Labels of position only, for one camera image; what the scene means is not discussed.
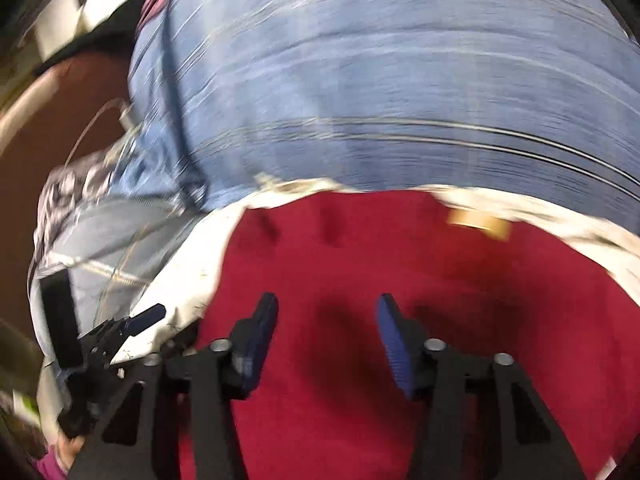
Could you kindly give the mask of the purple sleeve forearm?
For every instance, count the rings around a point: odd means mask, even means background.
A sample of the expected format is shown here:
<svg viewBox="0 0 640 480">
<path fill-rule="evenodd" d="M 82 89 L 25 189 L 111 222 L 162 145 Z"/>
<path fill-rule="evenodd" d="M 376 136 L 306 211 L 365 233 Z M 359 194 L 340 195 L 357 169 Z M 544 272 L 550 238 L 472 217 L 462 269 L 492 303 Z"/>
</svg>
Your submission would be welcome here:
<svg viewBox="0 0 640 480">
<path fill-rule="evenodd" d="M 62 464 L 55 448 L 49 448 L 49 451 L 43 458 L 34 461 L 36 471 L 46 480 L 65 480 L 68 470 Z"/>
</svg>

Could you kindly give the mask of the person's left hand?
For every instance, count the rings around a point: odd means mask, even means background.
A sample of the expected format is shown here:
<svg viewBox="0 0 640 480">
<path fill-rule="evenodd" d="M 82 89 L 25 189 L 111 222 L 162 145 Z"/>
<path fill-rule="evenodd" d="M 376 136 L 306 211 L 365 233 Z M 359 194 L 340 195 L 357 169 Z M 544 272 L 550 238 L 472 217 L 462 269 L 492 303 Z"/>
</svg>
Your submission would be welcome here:
<svg viewBox="0 0 640 480">
<path fill-rule="evenodd" d="M 80 453 L 82 447 L 86 442 L 86 437 L 82 434 L 77 437 L 69 438 L 63 431 L 58 433 L 56 442 L 54 445 L 55 457 L 58 466 L 66 474 L 72 468 L 77 455 Z"/>
</svg>

